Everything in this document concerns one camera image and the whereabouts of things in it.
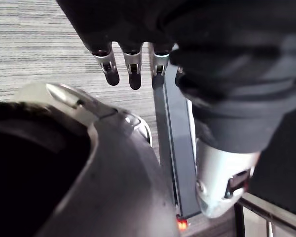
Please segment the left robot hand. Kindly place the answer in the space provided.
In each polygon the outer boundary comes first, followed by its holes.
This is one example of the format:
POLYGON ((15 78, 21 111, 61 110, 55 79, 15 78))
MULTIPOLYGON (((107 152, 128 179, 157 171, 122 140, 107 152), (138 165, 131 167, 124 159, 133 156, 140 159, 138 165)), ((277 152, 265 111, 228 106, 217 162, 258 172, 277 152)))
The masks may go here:
POLYGON ((60 0, 86 48, 105 58, 110 44, 134 55, 144 42, 182 69, 176 81, 201 126, 198 199, 209 218, 246 190, 231 182, 253 167, 283 117, 296 109, 296 0, 60 0))

